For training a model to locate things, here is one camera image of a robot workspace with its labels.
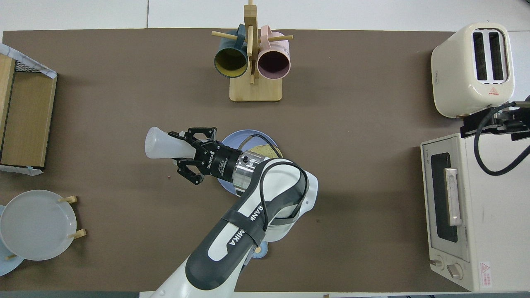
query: oven door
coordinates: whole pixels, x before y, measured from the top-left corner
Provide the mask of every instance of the oven door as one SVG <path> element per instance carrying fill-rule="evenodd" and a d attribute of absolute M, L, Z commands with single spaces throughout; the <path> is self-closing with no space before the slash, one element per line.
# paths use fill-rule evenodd
<path fill-rule="evenodd" d="M 433 248 L 469 261 L 466 218 L 462 203 L 464 192 L 459 179 L 458 136 L 425 144 L 423 164 L 429 218 L 430 243 Z"/>

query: oven knob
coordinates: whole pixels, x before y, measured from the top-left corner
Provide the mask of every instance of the oven knob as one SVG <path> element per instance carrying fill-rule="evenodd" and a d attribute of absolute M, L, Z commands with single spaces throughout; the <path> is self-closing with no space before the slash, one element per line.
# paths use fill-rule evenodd
<path fill-rule="evenodd" d="M 444 263 L 440 260 L 437 260 L 437 259 L 434 259 L 434 260 L 431 260 L 430 261 L 430 264 L 435 266 L 435 267 L 442 267 L 444 266 Z"/>
<path fill-rule="evenodd" d="M 464 272 L 459 264 L 447 265 L 447 271 L 454 279 L 462 279 L 464 277 Z"/>

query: pink mug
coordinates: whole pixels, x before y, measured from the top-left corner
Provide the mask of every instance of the pink mug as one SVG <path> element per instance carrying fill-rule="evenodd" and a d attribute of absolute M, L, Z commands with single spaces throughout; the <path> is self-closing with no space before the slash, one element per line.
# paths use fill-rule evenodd
<path fill-rule="evenodd" d="M 291 69 L 289 41 L 269 41 L 269 38 L 278 36 L 284 35 L 280 32 L 272 32 L 269 25 L 261 27 L 258 71 L 260 75 L 271 80 L 285 77 Z"/>

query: black cable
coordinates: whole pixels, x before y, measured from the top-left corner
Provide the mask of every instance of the black cable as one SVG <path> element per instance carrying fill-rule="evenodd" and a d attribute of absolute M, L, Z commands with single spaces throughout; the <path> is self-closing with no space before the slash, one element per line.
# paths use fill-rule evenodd
<path fill-rule="evenodd" d="M 267 138 L 265 138 L 263 135 L 253 134 L 253 135 L 250 135 L 250 136 L 251 137 L 260 137 L 260 138 L 262 138 L 271 147 L 271 149 L 274 151 L 274 153 L 276 153 L 277 157 L 283 157 L 282 155 L 280 155 L 278 150 L 276 150 L 276 147 L 274 147 L 274 145 L 271 142 L 269 142 L 269 140 L 267 140 Z"/>
<path fill-rule="evenodd" d="M 530 145 L 524 149 L 521 154 L 514 159 L 514 161 L 511 162 L 511 164 L 509 164 L 508 166 L 506 166 L 504 169 L 502 170 L 499 170 L 499 171 L 492 171 L 490 169 L 488 169 L 488 167 L 486 167 L 486 165 L 484 164 L 484 162 L 482 161 L 482 158 L 480 158 L 480 153 L 479 153 L 479 137 L 480 137 L 480 134 L 482 133 L 482 129 L 484 128 L 484 126 L 486 125 L 486 122 L 488 121 L 488 119 L 490 119 L 491 117 L 493 117 L 493 115 L 497 112 L 499 112 L 500 110 L 502 109 L 505 109 L 505 108 L 508 108 L 508 107 L 514 107 L 516 105 L 515 102 L 509 102 L 509 103 L 505 103 L 501 106 L 498 106 L 494 109 L 492 109 L 483 119 L 482 121 L 480 121 L 479 123 L 479 126 L 476 128 L 476 133 L 475 133 L 475 140 L 473 141 L 473 150 L 475 152 L 475 158 L 476 158 L 476 162 L 479 164 L 480 168 L 486 172 L 487 174 L 489 175 L 492 175 L 492 176 L 500 176 L 500 175 L 504 175 L 506 173 L 508 173 L 509 171 L 513 170 L 516 166 L 518 166 L 521 161 L 523 161 L 523 159 L 525 159 L 529 154 L 530 154 Z"/>
<path fill-rule="evenodd" d="M 274 163 L 271 166 L 267 167 L 263 171 L 263 173 L 261 174 L 261 178 L 260 178 L 260 200 L 261 200 L 261 205 L 263 206 L 263 217 L 264 217 L 263 231 L 266 231 L 267 227 L 269 226 L 269 214 L 267 213 L 267 205 L 265 204 L 265 197 L 263 195 L 263 181 L 265 180 L 265 175 L 267 174 L 267 172 L 269 172 L 270 169 L 274 168 L 277 165 L 290 165 L 290 166 L 293 166 L 293 167 L 299 169 L 300 173 L 302 173 L 302 175 L 304 176 L 304 179 L 305 179 L 305 189 L 304 189 L 304 192 L 302 193 L 301 200 L 304 199 L 305 195 L 307 194 L 307 191 L 309 190 L 309 178 L 307 177 L 307 173 L 304 171 L 304 169 L 302 169 L 296 163 L 290 162 L 290 161 L 280 161 L 280 162 Z"/>

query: toaster oven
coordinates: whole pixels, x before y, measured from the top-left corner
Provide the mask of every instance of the toaster oven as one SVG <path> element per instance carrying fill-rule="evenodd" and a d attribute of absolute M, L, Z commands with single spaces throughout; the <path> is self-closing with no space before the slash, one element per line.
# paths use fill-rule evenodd
<path fill-rule="evenodd" d="M 473 292 L 530 291 L 530 157 L 490 176 L 474 157 L 473 139 L 421 143 L 430 267 Z M 529 143 L 483 135 L 479 149 L 498 170 Z"/>

